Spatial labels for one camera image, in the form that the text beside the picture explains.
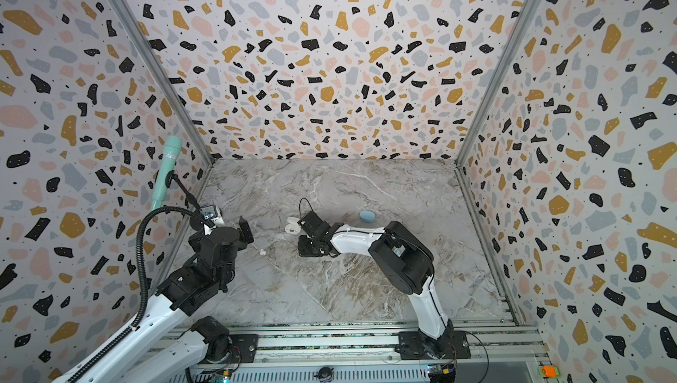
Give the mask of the white earbud charging case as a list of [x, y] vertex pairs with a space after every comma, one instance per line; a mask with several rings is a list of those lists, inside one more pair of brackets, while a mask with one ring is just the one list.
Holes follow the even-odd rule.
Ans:
[[298, 217], [289, 217], [287, 219], [285, 232], [292, 235], [299, 235], [301, 233], [301, 226], [299, 225]]

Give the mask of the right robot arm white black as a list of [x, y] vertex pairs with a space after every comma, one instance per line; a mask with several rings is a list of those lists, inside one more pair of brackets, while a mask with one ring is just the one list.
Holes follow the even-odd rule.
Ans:
[[313, 210], [298, 224], [301, 227], [299, 256], [368, 256], [390, 284], [407, 295], [418, 329], [398, 333], [394, 350], [400, 358], [453, 362], [471, 357], [467, 333], [454, 328], [437, 295], [433, 254], [403, 224], [392, 221], [373, 229], [328, 224]]

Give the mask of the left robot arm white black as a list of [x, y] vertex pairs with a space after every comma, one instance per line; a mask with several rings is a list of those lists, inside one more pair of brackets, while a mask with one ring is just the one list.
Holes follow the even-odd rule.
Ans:
[[162, 337], [211, 298], [227, 291], [236, 275], [238, 253], [254, 240], [246, 219], [228, 227], [214, 206], [189, 215], [203, 226], [202, 231], [190, 237], [194, 256], [151, 293], [143, 254], [138, 252], [139, 311], [105, 344], [58, 377], [58, 381], [167, 382], [178, 375], [192, 381], [190, 369], [202, 362], [223, 372], [228, 365], [252, 361], [257, 337], [234, 337], [211, 316], [196, 321], [169, 347], [148, 360], [143, 359]]

